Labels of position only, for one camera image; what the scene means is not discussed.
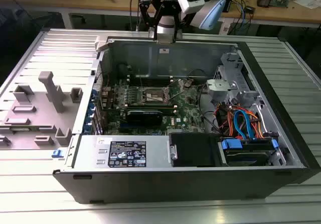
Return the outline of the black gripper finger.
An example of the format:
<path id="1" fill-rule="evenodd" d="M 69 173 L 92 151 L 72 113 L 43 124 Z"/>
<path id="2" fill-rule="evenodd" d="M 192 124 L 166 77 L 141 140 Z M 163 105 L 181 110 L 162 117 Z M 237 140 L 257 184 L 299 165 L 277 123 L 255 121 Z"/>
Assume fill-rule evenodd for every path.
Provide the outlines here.
<path id="1" fill-rule="evenodd" d="M 176 42 L 178 31 L 186 24 L 185 17 L 183 20 L 180 19 L 181 12 L 178 9 L 172 9 L 172 15 L 174 17 L 174 34 L 173 34 L 173 43 Z"/>
<path id="2" fill-rule="evenodd" d="M 150 17 L 147 10 L 150 5 L 155 9 L 155 14 Z M 161 20 L 161 0 L 139 0 L 139 9 L 145 25 L 150 30 L 153 28 L 153 40 L 157 40 L 157 27 Z"/>

